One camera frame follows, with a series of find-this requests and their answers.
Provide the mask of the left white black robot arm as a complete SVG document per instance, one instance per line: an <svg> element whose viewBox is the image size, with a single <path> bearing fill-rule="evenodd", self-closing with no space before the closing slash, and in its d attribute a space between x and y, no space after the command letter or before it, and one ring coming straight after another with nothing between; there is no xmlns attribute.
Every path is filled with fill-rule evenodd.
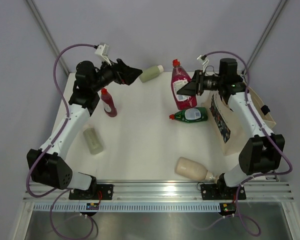
<svg viewBox="0 0 300 240"><path fill-rule="evenodd" d="M103 62L97 69L91 61L82 61L76 66L72 95L65 103L66 114L51 136L38 150L31 149L26 159L29 166L26 184L30 181L53 189L78 189L86 199L93 199L98 192L92 184L92 176L71 169L66 156L88 119L95 111L99 91L110 83L131 85L142 70L126 65L121 59Z"/></svg>

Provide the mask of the small dark red soap bottle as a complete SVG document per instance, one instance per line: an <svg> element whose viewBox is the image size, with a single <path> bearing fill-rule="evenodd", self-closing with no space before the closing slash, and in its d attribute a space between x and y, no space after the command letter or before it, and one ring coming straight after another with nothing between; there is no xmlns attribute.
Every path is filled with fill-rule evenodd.
<svg viewBox="0 0 300 240"><path fill-rule="evenodd" d="M104 109L105 113L109 117L112 117L112 118L116 117L118 114L117 109L115 107L115 104L114 104L111 94L108 92L108 90L106 88L101 89L100 98L103 102L103 109Z"/></svg>

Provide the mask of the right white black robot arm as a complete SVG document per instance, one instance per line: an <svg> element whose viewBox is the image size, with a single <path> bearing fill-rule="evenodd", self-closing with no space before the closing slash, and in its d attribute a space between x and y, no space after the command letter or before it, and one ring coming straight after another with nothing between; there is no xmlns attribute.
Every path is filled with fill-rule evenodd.
<svg viewBox="0 0 300 240"><path fill-rule="evenodd" d="M204 91L211 91L208 112L221 139L243 145L238 164L218 178L216 192L223 199L229 198L234 187L247 178L276 170L285 145L284 137L275 134L264 122L237 68L234 58L222 58L217 74L206 75L205 70L196 70L191 81L177 91L184 96L200 96Z"/></svg>

